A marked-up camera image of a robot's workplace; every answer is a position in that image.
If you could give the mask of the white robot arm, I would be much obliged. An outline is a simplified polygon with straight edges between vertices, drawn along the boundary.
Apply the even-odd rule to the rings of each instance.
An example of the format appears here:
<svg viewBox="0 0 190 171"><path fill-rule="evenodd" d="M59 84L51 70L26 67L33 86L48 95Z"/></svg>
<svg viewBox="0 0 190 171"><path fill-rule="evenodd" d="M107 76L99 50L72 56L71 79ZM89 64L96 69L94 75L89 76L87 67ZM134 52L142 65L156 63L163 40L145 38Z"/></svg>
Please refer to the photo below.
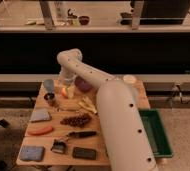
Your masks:
<svg viewBox="0 0 190 171"><path fill-rule="evenodd" d="M97 88L96 105L112 171L159 171L138 111L135 88L82 62L79 49L57 55L65 85L78 75Z"/></svg>

